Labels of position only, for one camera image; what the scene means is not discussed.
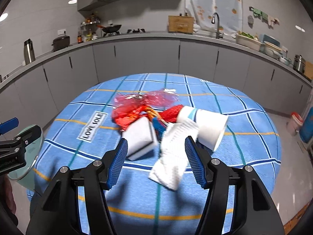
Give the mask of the person's left hand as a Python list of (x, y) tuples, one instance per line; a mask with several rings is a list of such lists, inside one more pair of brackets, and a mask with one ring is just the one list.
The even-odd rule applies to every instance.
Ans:
[(4, 193), (4, 198), (5, 198), (8, 208), (10, 209), (12, 214), (15, 214), (16, 203), (15, 203), (14, 196), (13, 196), (12, 185), (7, 175), (2, 176), (1, 190)]

